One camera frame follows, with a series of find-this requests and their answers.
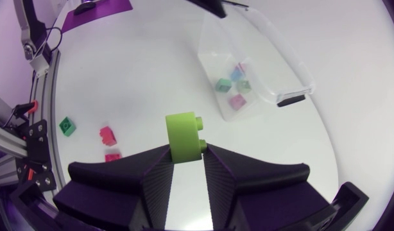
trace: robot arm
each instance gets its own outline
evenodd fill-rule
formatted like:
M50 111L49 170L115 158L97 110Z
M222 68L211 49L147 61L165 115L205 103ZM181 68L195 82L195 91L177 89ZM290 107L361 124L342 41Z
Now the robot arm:
M46 26L37 19L33 0L14 0L14 4L22 30L24 56L37 77L42 76L48 72L51 61L51 50L46 42Z

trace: red toy block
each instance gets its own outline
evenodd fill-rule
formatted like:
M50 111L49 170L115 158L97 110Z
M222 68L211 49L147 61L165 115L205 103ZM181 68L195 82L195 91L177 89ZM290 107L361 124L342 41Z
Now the red toy block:
M110 161L113 161L113 160L118 160L120 158L121 158L121 154L120 153L117 153L117 154L106 154L105 155L106 162L110 162Z
M103 144L106 144L107 146L113 146L117 144L113 131L108 126L100 129L100 136L103 139Z
M35 111L37 111L37 100L33 100L32 103L35 103L35 106L33 108L31 108L30 110L28 110L29 114L32 114Z

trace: teal toy block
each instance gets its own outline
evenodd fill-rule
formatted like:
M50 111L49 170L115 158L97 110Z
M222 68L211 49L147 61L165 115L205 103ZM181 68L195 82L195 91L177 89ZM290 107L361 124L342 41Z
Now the teal toy block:
M227 93L231 89L231 81L226 79L219 79L216 84L216 91Z
M247 94L251 91L251 86L248 80L239 80L237 82L237 90L241 94Z
M76 129L76 126L68 117L64 118L64 120L60 123L59 126L63 134L67 137L69 137Z

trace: black bracket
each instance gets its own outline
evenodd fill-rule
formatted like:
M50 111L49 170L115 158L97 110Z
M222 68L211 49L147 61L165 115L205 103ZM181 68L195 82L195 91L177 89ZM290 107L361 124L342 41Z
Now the black bracket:
M28 157L16 159L19 183L34 181L42 192L56 189L51 172L47 121L41 120L23 130Z

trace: pink toy block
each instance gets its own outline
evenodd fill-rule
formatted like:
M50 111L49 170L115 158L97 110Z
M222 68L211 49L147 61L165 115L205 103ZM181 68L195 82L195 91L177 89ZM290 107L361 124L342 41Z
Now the pink toy block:
M116 153L116 154L106 154L105 155L105 160L106 162L110 162L113 160L118 160L121 158L121 154L120 153Z
M100 129L100 136L103 139L103 144L106 144L107 146L113 146L117 144L113 131L108 126Z
M238 94L230 99L230 105L234 110L240 110L240 108L243 107L246 103L247 101L241 94Z

